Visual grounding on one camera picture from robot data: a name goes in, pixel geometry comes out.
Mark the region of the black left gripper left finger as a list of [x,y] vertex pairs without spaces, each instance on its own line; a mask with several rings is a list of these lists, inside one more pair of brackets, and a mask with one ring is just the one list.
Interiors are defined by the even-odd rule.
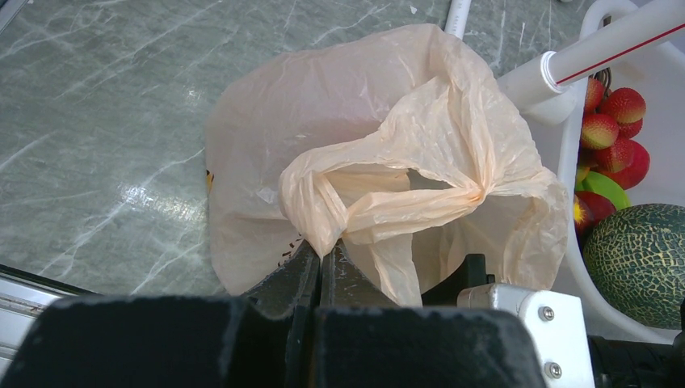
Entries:
[[298,306],[316,306],[321,298],[321,259],[303,241],[290,259],[243,296],[269,318],[289,317]]

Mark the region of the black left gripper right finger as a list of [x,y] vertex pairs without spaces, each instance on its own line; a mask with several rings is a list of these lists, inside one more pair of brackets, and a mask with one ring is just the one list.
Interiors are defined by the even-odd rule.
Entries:
[[339,239],[321,265],[320,315],[380,316],[398,307],[353,263]]

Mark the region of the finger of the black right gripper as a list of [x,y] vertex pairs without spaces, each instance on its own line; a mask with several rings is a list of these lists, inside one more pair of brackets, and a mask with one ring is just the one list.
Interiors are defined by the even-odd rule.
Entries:
[[461,265],[447,278],[422,294],[424,306],[455,306],[461,291],[492,284],[495,275],[486,272],[483,254],[468,254]]

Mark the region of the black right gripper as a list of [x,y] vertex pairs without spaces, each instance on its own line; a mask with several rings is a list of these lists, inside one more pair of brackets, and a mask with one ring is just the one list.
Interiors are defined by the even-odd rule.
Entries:
[[588,337],[596,387],[684,388],[684,332],[673,344]]

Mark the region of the green netted fake melon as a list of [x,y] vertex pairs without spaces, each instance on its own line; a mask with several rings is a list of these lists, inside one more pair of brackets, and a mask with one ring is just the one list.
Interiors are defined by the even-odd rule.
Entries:
[[681,327],[683,206],[651,203],[617,211],[587,236],[582,258],[610,306],[648,327]]

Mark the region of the peach plastic bag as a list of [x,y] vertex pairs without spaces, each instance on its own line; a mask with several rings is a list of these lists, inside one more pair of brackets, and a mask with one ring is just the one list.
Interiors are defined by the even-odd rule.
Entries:
[[284,53],[230,84],[206,124],[212,266],[256,286],[301,241],[343,240],[392,301],[417,306],[468,253],[550,289],[569,200],[485,61],[433,24]]

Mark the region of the red fake strawberry bunch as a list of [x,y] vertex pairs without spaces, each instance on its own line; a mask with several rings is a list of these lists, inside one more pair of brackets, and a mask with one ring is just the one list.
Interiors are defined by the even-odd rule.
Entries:
[[630,165],[637,152],[631,140],[641,131],[647,104],[631,88],[611,90],[589,78],[583,106],[578,169],[617,173]]

